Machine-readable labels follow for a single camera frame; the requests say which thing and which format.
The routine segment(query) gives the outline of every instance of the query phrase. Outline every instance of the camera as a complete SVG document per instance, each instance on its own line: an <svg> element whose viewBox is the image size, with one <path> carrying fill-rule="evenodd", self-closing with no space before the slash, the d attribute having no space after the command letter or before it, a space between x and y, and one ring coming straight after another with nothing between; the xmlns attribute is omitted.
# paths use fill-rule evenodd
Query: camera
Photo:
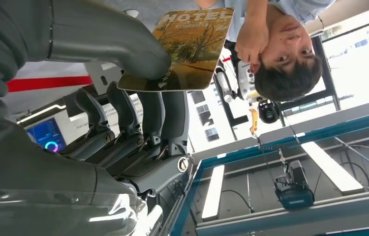
<svg viewBox="0 0 369 236"><path fill-rule="evenodd" d="M274 123L280 118L278 104L268 99L258 102L258 113L260 119L266 124Z"/></svg>

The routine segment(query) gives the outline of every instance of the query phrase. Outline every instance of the man's hair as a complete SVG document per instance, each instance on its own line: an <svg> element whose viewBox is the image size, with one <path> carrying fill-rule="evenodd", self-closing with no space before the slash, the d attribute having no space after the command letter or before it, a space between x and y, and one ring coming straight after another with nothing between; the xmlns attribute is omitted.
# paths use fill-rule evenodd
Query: man's hair
<svg viewBox="0 0 369 236"><path fill-rule="evenodd" d="M262 96L277 102L290 101L310 92L322 76L322 60L314 56L311 67L296 61L292 73L267 69L263 62L255 74L255 89Z"/></svg>

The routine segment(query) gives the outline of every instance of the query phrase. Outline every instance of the man's eye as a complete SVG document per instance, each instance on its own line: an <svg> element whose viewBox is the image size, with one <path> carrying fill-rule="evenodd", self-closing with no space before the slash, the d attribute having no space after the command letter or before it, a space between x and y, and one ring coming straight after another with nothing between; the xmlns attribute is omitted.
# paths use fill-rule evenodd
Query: man's eye
<svg viewBox="0 0 369 236"><path fill-rule="evenodd" d="M312 50L311 49L305 49L305 50L302 50L302 54L309 54L311 53Z"/></svg>
<svg viewBox="0 0 369 236"><path fill-rule="evenodd" d="M282 56L282 57L278 58L278 61L282 62L282 61L287 60L287 58L288 58L288 56Z"/></svg>

